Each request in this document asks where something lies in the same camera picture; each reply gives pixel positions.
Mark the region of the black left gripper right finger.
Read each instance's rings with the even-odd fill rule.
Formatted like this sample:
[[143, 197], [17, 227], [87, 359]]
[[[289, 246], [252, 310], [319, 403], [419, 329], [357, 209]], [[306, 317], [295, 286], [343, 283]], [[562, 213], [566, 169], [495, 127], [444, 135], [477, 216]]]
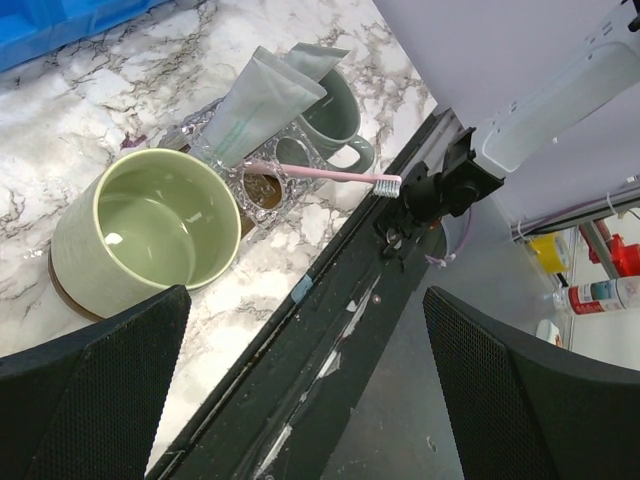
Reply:
[[638, 371], [554, 346], [439, 287], [423, 308], [465, 478], [638, 478]]

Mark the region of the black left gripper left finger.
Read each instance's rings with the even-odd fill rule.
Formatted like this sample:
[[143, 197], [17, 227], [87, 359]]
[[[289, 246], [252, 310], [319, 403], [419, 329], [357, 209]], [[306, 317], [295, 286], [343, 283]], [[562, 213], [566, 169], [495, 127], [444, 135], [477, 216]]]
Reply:
[[190, 307], [173, 286], [3, 357], [2, 478], [143, 478]]

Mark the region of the light green ceramic mug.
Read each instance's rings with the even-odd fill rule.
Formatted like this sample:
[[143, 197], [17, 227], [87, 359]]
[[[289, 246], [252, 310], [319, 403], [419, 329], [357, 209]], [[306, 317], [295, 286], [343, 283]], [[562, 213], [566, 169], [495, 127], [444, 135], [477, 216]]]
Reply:
[[224, 180], [186, 153], [155, 148], [99, 175], [62, 214], [49, 254], [68, 294], [106, 319], [174, 285], [210, 285], [240, 240]]

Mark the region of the pink toothbrush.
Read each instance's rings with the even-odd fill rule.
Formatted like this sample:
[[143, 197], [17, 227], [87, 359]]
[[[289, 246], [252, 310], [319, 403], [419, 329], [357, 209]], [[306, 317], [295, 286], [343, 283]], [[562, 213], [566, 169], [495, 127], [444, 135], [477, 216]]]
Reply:
[[244, 169], [247, 173], [264, 174], [285, 180], [324, 179], [334, 182], [370, 184], [373, 186], [373, 195], [386, 198], [398, 198], [403, 182], [402, 177], [398, 175], [348, 173], [264, 161], [246, 162]]

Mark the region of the clear plastic square holder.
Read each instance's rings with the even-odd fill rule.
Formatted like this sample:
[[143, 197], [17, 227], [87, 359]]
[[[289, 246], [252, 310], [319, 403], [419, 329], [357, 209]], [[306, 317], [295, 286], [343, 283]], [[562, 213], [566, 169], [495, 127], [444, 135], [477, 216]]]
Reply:
[[238, 206], [243, 235], [254, 228], [267, 232], [291, 211], [314, 183], [309, 178], [286, 174], [284, 156], [291, 154], [305, 166], [316, 169], [324, 167], [326, 162], [308, 135], [293, 121], [239, 165], [223, 165], [214, 157], [203, 137], [204, 128], [222, 102], [221, 98], [216, 99], [168, 127], [159, 144], [196, 157], [224, 180]]

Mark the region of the oval wooden tray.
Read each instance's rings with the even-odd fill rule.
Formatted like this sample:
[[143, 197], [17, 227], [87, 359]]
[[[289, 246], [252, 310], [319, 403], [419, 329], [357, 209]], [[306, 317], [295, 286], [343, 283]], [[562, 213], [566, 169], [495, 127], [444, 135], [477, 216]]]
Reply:
[[[260, 188], [258, 195], [258, 206], [265, 209], [273, 209], [282, 199], [282, 191], [280, 187], [275, 187], [275, 179], [272, 177], [266, 178], [267, 182], [265, 187]], [[246, 238], [249, 233], [257, 228], [257, 222], [250, 220], [246, 213], [240, 214], [241, 219], [241, 238]], [[79, 304], [68, 292], [64, 289], [59, 281], [52, 259], [52, 254], [48, 255], [48, 274], [51, 279], [54, 290], [59, 298], [74, 312], [81, 315], [83, 318], [91, 320], [93, 322], [99, 322], [104, 319], [103, 316], [97, 315], [94, 312], [86, 309]]]

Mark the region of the grey ceramic mug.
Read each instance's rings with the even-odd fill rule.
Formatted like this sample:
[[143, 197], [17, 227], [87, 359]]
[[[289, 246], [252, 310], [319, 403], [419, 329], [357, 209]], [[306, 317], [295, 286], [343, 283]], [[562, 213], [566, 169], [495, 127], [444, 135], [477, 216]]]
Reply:
[[[374, 147], [359, 135], [361, 113], [358, 102], [345, 77], [336, 68], [327, 73], [319, 84], [326, 95], [306, 109], [297, 123], [306, 133], [321, 158], [330, 169], [346, 173], [365, 173], [374, 163]], [[330, 159], [345, 146], [353, 149], [357, 160], [339, 167]]]

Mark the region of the toothpaste tube green cap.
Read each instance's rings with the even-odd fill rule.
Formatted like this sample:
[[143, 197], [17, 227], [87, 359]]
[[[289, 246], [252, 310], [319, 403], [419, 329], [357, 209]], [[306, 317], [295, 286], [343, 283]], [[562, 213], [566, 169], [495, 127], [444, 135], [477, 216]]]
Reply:
[[259, 46], [202, 138], [215, 160], [235, 167], [325, 95], [318, 82]]

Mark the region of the blue plastic divided bin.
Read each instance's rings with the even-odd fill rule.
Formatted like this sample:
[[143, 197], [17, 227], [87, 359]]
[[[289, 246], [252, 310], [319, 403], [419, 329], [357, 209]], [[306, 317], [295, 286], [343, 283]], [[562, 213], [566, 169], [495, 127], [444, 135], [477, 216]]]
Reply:
[[101, 33], [162, 0], [1, 0], [1, 70]]

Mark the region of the toothpaste tube red cap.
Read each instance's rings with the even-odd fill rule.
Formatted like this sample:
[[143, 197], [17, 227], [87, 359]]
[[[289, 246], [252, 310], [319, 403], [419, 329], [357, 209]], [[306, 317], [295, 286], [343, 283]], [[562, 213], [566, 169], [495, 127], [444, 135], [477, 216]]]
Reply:
[[299, 42], [283, 57], [283, 61], [311, 80], [319, 82], [349, 53], [345, 49]]

